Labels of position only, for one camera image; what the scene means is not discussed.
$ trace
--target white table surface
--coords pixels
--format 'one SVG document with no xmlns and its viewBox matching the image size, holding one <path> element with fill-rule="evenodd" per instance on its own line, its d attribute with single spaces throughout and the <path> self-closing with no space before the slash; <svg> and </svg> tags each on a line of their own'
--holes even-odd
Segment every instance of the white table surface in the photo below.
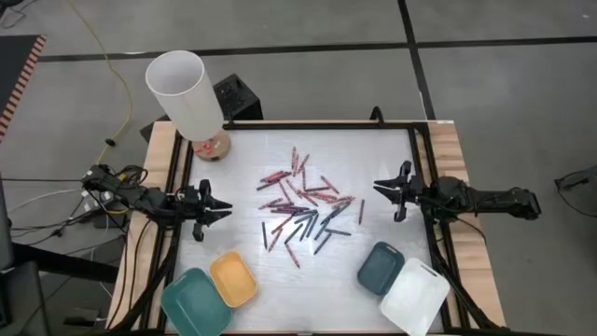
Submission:
<svg viewBox="0 0 597 336">
<path fill-rule="evenodd" d="M 423 215 L 409 205 L 407 218 L 393 221 L 396 207 L 373 189 L 373 181 L 396 177 L 404 160 L 412 161 L 406 130 L 260 130 L 232 131 L 232 148 L 226 158 L 205 162 L 194 158 L 190 183 L 199 186 L 203 178 L 212 185 L 212 194 L 232 203 L 232 215 L 210 228 L 204 228 L 205 240 L 195 242 L 193 221 L 183 225 L 175 277 L 189 268 L 208 273 L 209 264 L 230 250 L 241 254 L 258 283 L 256 296 L 233 310 L 228 332 L 274 331 L 347 331 L 388 332 L 399 329 L 385 318 L 379 308 L 382 298 L 368 292 L 356 280 L 356 274 L 375 243 L 384 241 L 405 257 L 430 264 Z M 331 205 L 317 201 L 319 222 L 311 238 L 299 241 L 298 233 L 289 243 L 300 263 L 295 266 L 284 247 L 284 239 L 296 228 L 294 220 L 285 229 L 273 250 L 263 246 L 261 222 L 270 231 L 287 215 L 257 210 L 262 204 L 284 197 L 278 186 L 256 191 L 259 179 L 273 172 L 290 170 L 292 147 L 300 160 L 306 154 L 307 188 L 324 187 L 324 175 L 341 195 L 357 199 L 328 225 L 329 229 L 349 231 L 353 235 L 332 236 L 322 250 L 313 255 L 323 241 L 314 237 L 319 222 L 329 214 Z M 290 176 L 301 188 L 299 175 Z M 296 205 L 314 208 L 299 200 L 286 188 Z M 362 225 L 358 225 L 361 199 L 365 199 Z M 174 327 L 169 323 L 168 330 Z M 441 330 L 437 317 L 431 328 Z"/>
</svg>

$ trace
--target gray floor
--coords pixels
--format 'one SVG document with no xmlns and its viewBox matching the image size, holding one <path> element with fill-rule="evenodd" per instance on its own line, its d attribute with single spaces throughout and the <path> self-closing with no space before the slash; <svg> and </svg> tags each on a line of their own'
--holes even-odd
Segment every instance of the gray floor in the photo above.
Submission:
<svg viewBox="0 0 597 336">
<path fill-rule="evenodd" d="M 405 40 L 397 4 L 390 0 L 76 3 L 110 52 Z M 597 5 L 590 0 L 419 0 L 408 5 L 420 41 L 597 35 Z M 47 34 L 47 55 L 98 52 L 63 1 L 40 0 L 26 12 L 28 18 L 11 30 L 0 29 L 0 35 Z M 553 179 L 595 163 L 597 45 L 425 49 L 421 57 L 437 117 L 456 120 L 473 185 L 529 188 L 543 209 L 533 222 L 483 217 L 508 325 L 593 334 L 597 222 L 563 205 Z M 374 105 L 388 119 L 424 118 L 405 50 L 215 56 L 205 61 L 214 82 L 237 73 L 261 98 L 266 119 L 366 118 Z M 135 103 L 131 127 L 106 156 L 116 167 L 143 163 L 146 144 L 137 130 L 162 114 L 144 82 L 148 62 L 115 62 Z M 104 62 L 41 63 L 0 145 L 0 171 L 7 177 L 77 178 L 125 111 L 126 96 Z M 8 207 L 76 186 L 7 183 Z M 595 189 L 587 186 L 571 199 L 597 213 L 597 205 L 586 201 L 594 199 Z M 56 196 L 11 217 L 23 226 L 58 221 L 77 199 L 76 193 Z M 118 235 L 101 234 L 89 225 L 75 226 L 40 247 L 68 252 Z M 98 258 L 110 260 L 117 246 L 103 249 Z M 44 279 L 49 290 L 59 281 Z M 72 281 L 49 306 L 53 312 L 103 308 L 105 314 L 108 299 L 99 285 Z M 64 334 L 59 315 L 52 317 L 52 327 Z"/>
</svg>

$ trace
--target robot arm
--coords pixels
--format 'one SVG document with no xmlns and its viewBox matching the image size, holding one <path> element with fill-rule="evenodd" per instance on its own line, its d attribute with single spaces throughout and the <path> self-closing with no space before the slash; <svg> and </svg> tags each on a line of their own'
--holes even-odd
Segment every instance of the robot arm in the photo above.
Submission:
<svg viewBox="0 0 597 336">
<path fill-rule="evenodd" d="M 419 175 L 410 181 L 411 163 L 405 161 L 400 167 L 400 175 L 389 180 L 373 182 L 373 188 L 385 196 L 392 204 L 398 204 L 395 221 L 406 217 L 405 202 L 428 205 L 434 218 L 456 220 L 462 213 L 506 213 L 513 217 L 537 219 L 541 208 L 534 193 L 528 189 L 476 190 L 463 180 L 453 176 L 442 176 L 427 187 Z"/>
<path fill-rule="evenodd" d="M 179 220 L 195 219 L 193 236 L 203 241 L 203 226 L 210 226 L 219 219 L 232 214 L 232 204 L 219 201 L 212 196 L 209 180 L 202 180 L 199 189 L 184 187 L 168 195 L 159 188 L 140 186 L 141 175 L 146 173 L 141 167 L 127 166 L 119 173 L 112 173 L 107 165 L 93 165 L 81 182 L 89 191 L 110 191 L 119 197 L 125 206 L 146 214 L 160 226 L 172 227 Z"/>
</svg>

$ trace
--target wooden base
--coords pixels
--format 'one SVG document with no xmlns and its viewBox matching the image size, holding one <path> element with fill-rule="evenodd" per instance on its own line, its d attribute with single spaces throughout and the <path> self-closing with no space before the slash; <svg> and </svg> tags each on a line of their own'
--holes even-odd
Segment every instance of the wooden base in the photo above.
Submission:
<svg viewBox="0 0 597 336">
<path fill-rule="evenodd" d="M 207 141 L 194 141 L 193 151 L 200 159 L 205 161 L 221 160 L 230 151 L 230 136 L 220 130 L 213 138 Z"/>
</svg>

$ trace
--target plastic tray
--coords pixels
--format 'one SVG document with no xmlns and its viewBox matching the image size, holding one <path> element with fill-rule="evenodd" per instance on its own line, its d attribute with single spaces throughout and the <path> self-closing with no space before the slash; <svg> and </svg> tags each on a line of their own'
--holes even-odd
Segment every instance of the plastic tray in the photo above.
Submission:
<svg viewBox="0 0 597 336">
<path fill-rule="evenodd" d="M 411 258 L 402 268 L 380 308 L 410 336 L 424 336 L 444 302 L 450 284 L 429 266 Z"/>
<path fill-rule="evenodd" d="M 371 253 L 358 271 L 358 282 L 377 295 L 385 295 L 404 265 L 404 256 L 384 242 L 373 246 Z"/>
<path fill-rule="evenodd" d="M 219 335 L 232 317 L 232 310 L 200 269 L 189 269 L 167 286 L 161 307 L 181 336 Z"/>
<path fill-rule="evenodd" d="M 257 281 L 237 252 L 231 251 L 212 262 L 209 275 L 228 307 L 236 308 L 257 293 Z"/>
</svg>

